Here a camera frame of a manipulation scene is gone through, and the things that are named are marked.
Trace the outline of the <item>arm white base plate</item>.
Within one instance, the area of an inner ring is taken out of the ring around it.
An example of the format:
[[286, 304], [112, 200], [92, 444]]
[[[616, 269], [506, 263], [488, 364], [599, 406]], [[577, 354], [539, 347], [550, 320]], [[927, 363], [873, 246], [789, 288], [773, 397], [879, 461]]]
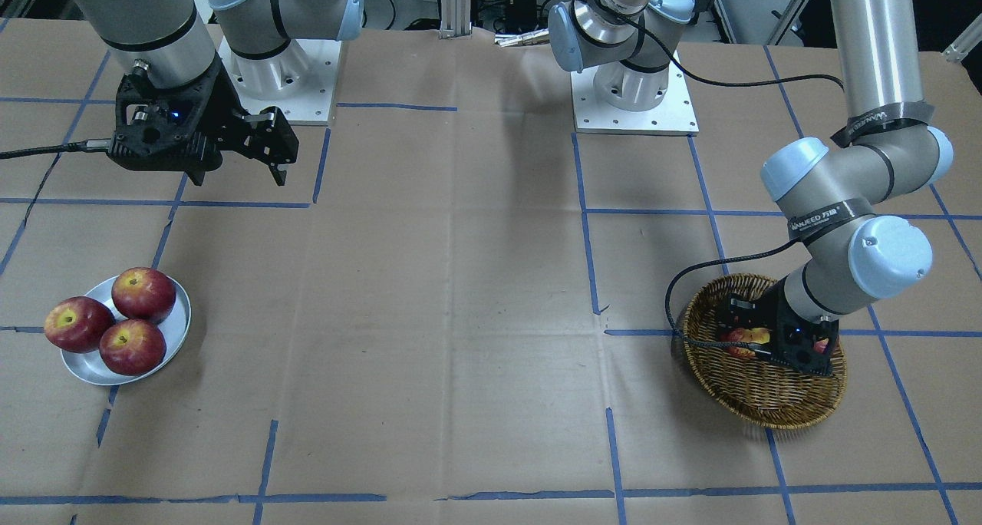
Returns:
[[684, 73], [672, 62], [652, 74], [613, 62], [569, 77], [576, 132], [688, 136], [700, 130]]
[[222, 39], [219, 56], [250, 114], [276, 106], [292, 125], [328, 126], [343, 48], [339, 40], [299, 39], [278, 55], [250, 60]]

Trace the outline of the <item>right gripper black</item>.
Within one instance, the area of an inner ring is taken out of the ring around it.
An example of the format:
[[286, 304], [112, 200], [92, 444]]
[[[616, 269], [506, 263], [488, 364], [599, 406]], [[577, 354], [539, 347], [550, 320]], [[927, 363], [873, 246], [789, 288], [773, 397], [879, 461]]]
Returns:
[[297, 162], [299, 142], [279, 107], [247, 114], [221, 58], [182, 87], [157, 87], [150, 63], [134, 60], [116, 94], [108, 157], [132, 171], [179, 171], [200, 185], [231, 150], [268, 168], [278, 186]]

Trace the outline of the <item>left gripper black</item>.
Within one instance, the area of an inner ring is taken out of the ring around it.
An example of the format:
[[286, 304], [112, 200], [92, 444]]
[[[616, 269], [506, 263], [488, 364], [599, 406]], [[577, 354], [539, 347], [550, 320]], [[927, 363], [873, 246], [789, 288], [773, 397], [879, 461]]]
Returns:
[[[783, 281], [771, 286], [760, 297], [751, 300], [736, 293], [727, 293], [717, 305], [717, 337], [737, 327], [767, 327], [770, 343], [765, 347], [751, 345], [757, 353], [751, 360], [782, 365], [806, 375], [831, 377], [832, 353], [838, 346], [837, 322], [807, 322], [790, 308], [783, 294]], [[818, 338], [830, 340], [828, 352], [817, 354], [812, 344]]]

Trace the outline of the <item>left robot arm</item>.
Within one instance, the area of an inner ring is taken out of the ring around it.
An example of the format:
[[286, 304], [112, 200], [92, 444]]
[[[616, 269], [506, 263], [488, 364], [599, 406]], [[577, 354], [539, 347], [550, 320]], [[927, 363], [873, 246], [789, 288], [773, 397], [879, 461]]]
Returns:
[[[560, 0], [549, 10], [555, 59], [566, 71], [604, 66], [662, 78], [674, 57], [672, 24], [687, 0]], [[932, 127], [918, 63], [912, 0], [832, 0], [848, 120], [834, 148], [804, 137], [775, 152], [760, 176], [788, 221], [789, 245], [810, 261], [762, 295], [726, 294], [713, 339], [691, 346], [832, 374], [839, 319], [901, 294], [929, 273], [933, 253], [916, 226], [874, 207], [935, 183], [953, 145]]]

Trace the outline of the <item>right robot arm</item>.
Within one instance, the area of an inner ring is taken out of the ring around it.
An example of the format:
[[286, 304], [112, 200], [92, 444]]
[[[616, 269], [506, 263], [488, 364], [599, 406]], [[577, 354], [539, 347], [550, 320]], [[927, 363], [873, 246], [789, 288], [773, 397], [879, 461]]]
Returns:
[[194, 0], [74, 0], [126, 70], [114, 132], [95, 150], [126, 170], [182, 172], [196, 185], [231, 151], [284, 185], [298, 139], [275, 102], [308, 80], [301, 42], [356, 39], [364, 2], [207, 1], [228, 61]]

